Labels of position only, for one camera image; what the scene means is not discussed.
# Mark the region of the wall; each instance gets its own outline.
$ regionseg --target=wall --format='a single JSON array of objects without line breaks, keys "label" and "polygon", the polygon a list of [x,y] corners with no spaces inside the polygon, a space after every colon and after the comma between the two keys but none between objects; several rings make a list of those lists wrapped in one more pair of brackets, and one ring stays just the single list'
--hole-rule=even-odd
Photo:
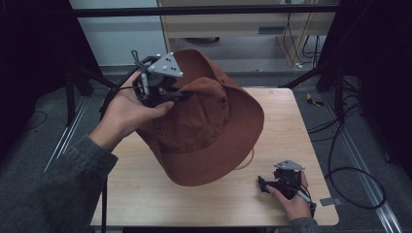
[{"label": "wall", "polygon": [[[111,9],[157,7],[155,0],[70,0],[74,9]],[[165,54],[160,17],[94,17],[79,18],[94,56],[103,72],[108,67],[132,65],[132,50],[140,59]]]}]

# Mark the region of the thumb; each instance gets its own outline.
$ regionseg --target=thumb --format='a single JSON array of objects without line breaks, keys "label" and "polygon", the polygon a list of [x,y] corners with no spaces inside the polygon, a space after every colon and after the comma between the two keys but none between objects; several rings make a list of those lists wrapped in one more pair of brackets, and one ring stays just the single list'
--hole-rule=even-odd
[{"label": "thumb", "polygon": [[267,185],[266,188],[282,205],[288,201],[288,199],[277,188],[270,185]]},{"label": "thumb", "polygon": [[154,118],[156,117],[162,117],[165,115],[173,106],[175,103],[173,101],[168,101],[165,103],[161,103],[157,105],[156,107],[153,108],[154,110]]}]

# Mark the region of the black pole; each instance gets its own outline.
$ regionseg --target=black pole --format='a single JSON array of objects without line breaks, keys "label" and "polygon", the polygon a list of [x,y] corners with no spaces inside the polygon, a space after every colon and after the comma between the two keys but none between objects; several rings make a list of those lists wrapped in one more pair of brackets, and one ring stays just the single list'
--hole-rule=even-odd
[{"label": "black pole", "polygon": [[339,4],[296,4],[296,5],[244,5],[203,7],[156,7],[120,9],[74,9],[72,11],[47,12],[59,17],[147,17],[182,15],[228,15],[264,13],[328,13],[348,8]]}]

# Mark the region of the hat brim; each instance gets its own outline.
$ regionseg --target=hat brim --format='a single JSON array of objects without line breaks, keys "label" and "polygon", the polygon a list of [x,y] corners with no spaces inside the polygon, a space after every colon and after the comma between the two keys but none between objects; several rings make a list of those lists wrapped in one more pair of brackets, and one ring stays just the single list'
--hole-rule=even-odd
[{"label": "hat brim", "polygon": [[263,109],[249,93],[199,51],[184,50],[176,52],[175,55],[185,73],[191,73],[191,69],[198,68],[198,64],[203,63],[199,59],[205,61],[209,67],[202,66],[203,70],[197,69],[194,72],[203,74],[212,71],[214,77],[208,78],[216,79],[224,86],[230,109],[229,120],[224,131],[209,147],[181,153],[160,151],[160,144],[151,134],[150,125],[142,127],[137,132],[149,145],[167,176],[174,183],[184,186],[202,185],[227,175],[247,157],[263,129]]}]

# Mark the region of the light wood tabletop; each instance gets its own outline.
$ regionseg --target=light wood tabletop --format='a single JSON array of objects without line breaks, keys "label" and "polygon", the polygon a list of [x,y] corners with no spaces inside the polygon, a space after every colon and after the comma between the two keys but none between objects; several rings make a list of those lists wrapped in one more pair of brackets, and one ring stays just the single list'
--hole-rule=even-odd
[{"label": "light wood tabletop", "polygon": [[[270,194],[260,192],[257,180],[262,176],[273,181],[273,165],[286,159],[306,168],[309,191],[318,205],[315,220],[320,225],[336,224],[339,218],[334,206],[320,203],[330,194],[292,91],[245,89],[259,101],[265,114],[251,164],[213,183],[179,186],[169,180],[149,147],[133,133],[114,151],[119,161],[108,180],[107,225],[288,225],[280,204]],[[101,212],[100,200],[91,225],[101,224]]]}]

